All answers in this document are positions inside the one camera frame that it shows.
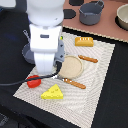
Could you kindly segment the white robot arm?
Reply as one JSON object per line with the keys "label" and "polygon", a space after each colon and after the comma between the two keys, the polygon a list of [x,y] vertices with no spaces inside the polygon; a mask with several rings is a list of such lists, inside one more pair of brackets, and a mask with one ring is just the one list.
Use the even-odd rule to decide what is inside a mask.
{"label": "white robot arm", "polygon": [[27,14],[31,22],[30,49],[40,74],[52,72],[55,54],[64,19],[65,0],[27,0]]}

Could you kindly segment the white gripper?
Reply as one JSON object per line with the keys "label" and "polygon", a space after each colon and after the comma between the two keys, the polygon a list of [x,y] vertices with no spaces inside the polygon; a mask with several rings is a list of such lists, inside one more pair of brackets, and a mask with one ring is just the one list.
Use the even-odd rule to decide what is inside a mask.
{"label": "white gripper", "polygon": [[64,61],[64,43],[60,39],[62,27],[43,29],[30,25],[30,50],[39,74],[49,75],[57,61]]}

